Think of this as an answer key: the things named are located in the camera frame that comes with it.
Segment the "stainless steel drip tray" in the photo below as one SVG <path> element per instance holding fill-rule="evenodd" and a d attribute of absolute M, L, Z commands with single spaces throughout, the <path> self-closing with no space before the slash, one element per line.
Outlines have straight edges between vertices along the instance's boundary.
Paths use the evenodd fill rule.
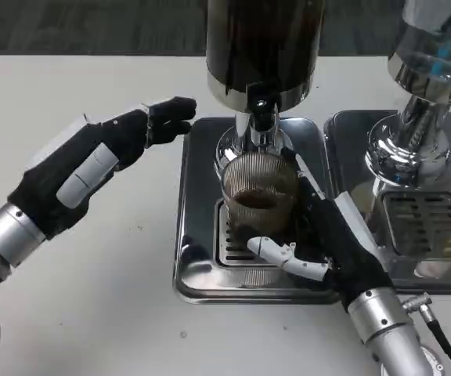
<path fill-rule="evenodd" d="M 234 244 L 226 221 L 214 155 L 233 118 L 197 121 L 183 151 L 174 286 L 189 302 L 331 303 L 332 291 L 286 274 Z M 282 130 L 325 187 L 323 141 L 309 120 L 283 119 Z"/>
<path fill-rule="evenodd" d="M 325 125 L 331 189 L 351 194 L 400 292 L 451 294 L 451 115 L 443 129 L 450 162 L 439 179 L 419 190 L 378 182 L 365 164 L 368 132 L 391 111 L 344 111 Z"/>

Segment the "chrome base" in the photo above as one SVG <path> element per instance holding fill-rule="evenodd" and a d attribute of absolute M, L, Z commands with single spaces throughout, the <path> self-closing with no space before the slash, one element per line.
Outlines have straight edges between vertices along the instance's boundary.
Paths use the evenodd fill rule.
<path fill-rule="evenodd" d="M 445 171 L 449 142 L 443 131 L 422 135 L 417 151 L 397 146 L 394 141 L 399 115 L 380 120 L 370 131 L 365 161 L 371 172 L 393 186 L 418 187 L 432 184 Z"/>
<path fill-rule="evenodd" d="M 451 294 L 451 114 L 442 124 L 450 149 L 442 175 L 420 189 L 395 188 L 370 172 L 369 133 L 392 111 L 344 111 L 325 126 L 331 189 L 351 194 L 403 293 Z"/>
<path fill-rule="evenodd" d="M 235 125 L 231 118 L 197 121 L 186 137 L 182 159 L 174 286 L 189 302 L 330 303 L 321 284 L 294 277 L 237 247 L 228 237 L 215 146 Z M 283 119 L 280 128 L 321 187 L 327 186 L 323 142 L 305 119 Z"/>
<path fill-rule="evenodd" d="M 222 171 L 230 161 L 240 156 L 242 153 L 242 151 L 238 150 L 236 147 L 238 144 L 236 141 L 237 136 L 236 126 L 234 126 L 225 131 L 218 141 L 217 149 L 215 150 L 215 170 L 217 171 L 218 176 L 222 174 Z M 293 143 L 282 129 L 278 130 L 275 137 L 274 143 L 267 149 L 268 152 L 279 154 L 284 146 L 290 149 L 294 148 Z"/>

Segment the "black cable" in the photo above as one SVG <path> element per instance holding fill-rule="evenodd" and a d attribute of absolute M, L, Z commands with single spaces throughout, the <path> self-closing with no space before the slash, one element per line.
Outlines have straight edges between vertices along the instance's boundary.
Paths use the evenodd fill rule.
<path fill-rule="evenodd" d="M 445 333 L 443 333 L 443 329 L 442 329 L 441 325 L 439 324 L 439 321 L 433 320 L 430 323 L 427 323 L 427 325 L 428 325 L 428 328 L 431 330 L 432 334 L 435 336 L 439 345 L 445 352 L 445 354 L 451 360 L 451 345 L 450 345 L 450 342 L 448 341 L 448 338 L 445 336 Z"/>

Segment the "dark liquid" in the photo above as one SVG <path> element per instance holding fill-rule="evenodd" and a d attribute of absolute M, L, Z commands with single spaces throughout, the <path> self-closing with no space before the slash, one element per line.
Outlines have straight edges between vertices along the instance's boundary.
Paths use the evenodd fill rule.
<path fill-rule="evenodd" d="M 227 89 L 274 82 L 280 92 L 310 79 L 324 0 L 209 0 L 207 65 Z"/>
<path fill-rule="evenodd" d="M 273 209 L 277 205 L 271 194 L 260 190 L 240 193 L 234 197 L 234 201 L 252 209 Z"/>

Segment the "coffee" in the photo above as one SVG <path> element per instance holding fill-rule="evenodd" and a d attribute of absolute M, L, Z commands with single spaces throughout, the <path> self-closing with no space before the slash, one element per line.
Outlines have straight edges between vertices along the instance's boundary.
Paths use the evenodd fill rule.
<path fill-rule="evenodd" d="M 250 209 L 273 209 L 277 206 L 272 193 L 264 190 L 247 190 L 237 194 L 234 201 Z"/>

